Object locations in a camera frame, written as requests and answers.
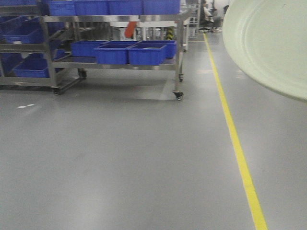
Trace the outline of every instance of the cart wheel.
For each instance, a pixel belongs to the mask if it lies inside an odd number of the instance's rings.
[[[182,82],[183,79],[184,79],[184,78],[183,78],[183,75],[184,75],[184,73],[180,73],[180,74],[179,74],[179,81],[180,81],[180,82]]]
[[[174,92],[175,96],[176,96],[176,99],[178,101],[181,101],[183,96],[184,96],[184,93],[183,92]]]
[[[53,89],[53,94],[56,95],[56,96],[60,95],[61,94],[60,89],[59,88],[54,88]]]
[[[82,78],[83,80],[86,79],[86,71],[79,71],[79,77]]]

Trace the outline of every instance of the white round object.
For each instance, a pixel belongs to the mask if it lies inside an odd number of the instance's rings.
[[[307,0],[234,0],[223,37],[234,62],[258,83],[307,100]]]

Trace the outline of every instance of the metal shelving rack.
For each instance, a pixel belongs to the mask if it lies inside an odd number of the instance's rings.
[[[0,43],[0,53],[44,53],[48,64],[49,78],[22,78],[16,77],[14,72],[11,71],[5,74],[3,71],[2,62],[0,61],[0,85],[18,85],[18,86],[48,86],[59,91],[67,88],[72,84],[75,84],[82,80],[82,78],[74,79],[66,85],[61,85],[62,77],[67,73],[67,69],[64,69],[56,73],[52,67],[52,55],[49,46],[49,34],[47,24],[42,20],[42,13],[40,11],[40,2],[37,1],[37,5],[18,5],[18,6],[0,6],[0,16],[40,16],[40,25],[44,33],[44,42],[41,44],[5,44]],[[66,40],[72,34],[72,29],[57,33],[58,40]]]
[[[133,66],[133,65],[103,65],[97,64],[91,57],[64,57],[51,63],[53,68],[78,69],[80,76],[86,78],[84,69],[132,69],[132,70],[172,70],[175,72],[175,87],[173,93],[178,100],[183,97],[179,90],[179,83],[183,81],[183,26],[184,21],[190,17],[190,11],[174,15],[103,15],[103,16],[45,16],[42,20],[46,23],[67,22],[73,23],[78,28],[78,23],[94,22],[163,22],[174,21],[177,23],[177,53],[174,59],[166,60],[159,66]]]
[[[189,37],[195,38],[198,35],[200,28],[201,17],[201,0],[187,1],[187,5],[183,7],[183,10],[191,10],[190,22],[189,22]]]

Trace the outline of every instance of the metal shelf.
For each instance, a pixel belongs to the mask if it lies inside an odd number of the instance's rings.
[[[45,44],[0,44],[1,53],[44,53]]]
[[[130,69],[130,70],[176,70],[176,60],[167,59],[159,66],[134,65],[104,65],[97,64],[95,57],[67,57],[52,63],[55,68],[82,68],[82,69]]]
[[[19,85],[19,86],[51,86],[50,78],[19,78],[2,77],[1,85]]]
[[[138,15],[45,16],[46,23],[138,22]]]
[[[37,5],[0,6],[1,16],[39,15],[39,14],[40,10]]]
[[[163,22],[186,20],[191,11],[171,15],[101,15],[101,16],[45,16],[46,23],[89,23],[89,22]]]

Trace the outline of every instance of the yellow lane marking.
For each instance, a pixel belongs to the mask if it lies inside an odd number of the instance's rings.
[[[260,206],[260,202],[258,200],[258,196],[256,193],[256,189],[252,180],[252,177],[250,175],[250,171],[248,168],[248,164],[246,162],[246,158],[244,155],[244,152],[242,150],[242,146],[240,143],[240,139],[238,137],[237,131],[236,131],[236,126],[234,124],[234,120],[232,118],[227,100],[226,100],[226,96],[221,84],[221,80],[217,71],[217,67],[215,64],[215,61],[213,59],[213,55],[212,55],[212,51],[211,48],[209,46],[209,42],[207,39],[206,34],[203,35],[204,36],[204,42],[206,43],[207,49],[208,49],[208,53],[209,53],[209,57],[210,57],[210,61],[211,61],[211,65],[212,65],[212,69],[214,72],[214,76],[215,76],[215,81],[217,84],[217,88],[220,94],[220,99],[221,99],[221,103],[223,106],[223,111],[224,111],[224,115],[226,118],[226,122],[228,125],[228,129],[229,129],[229,133],[230,133],[230,137],[234,146],[234,150],[236,153],[236,160],[240,169],[240,173],[241,173],[241,177],[242,177],[242,181],[243,181],[243,185],[244,185],[244,189],[246,192],[246,196],[248,199],[248,203],[249,203],[249,208],[251,211],[251,214],[253,216],[253,220],[254,220],[254,224],[255,224],[255,228],[256,230],[268,230],[267,227],[267,223],[265,221],[261,206]]]

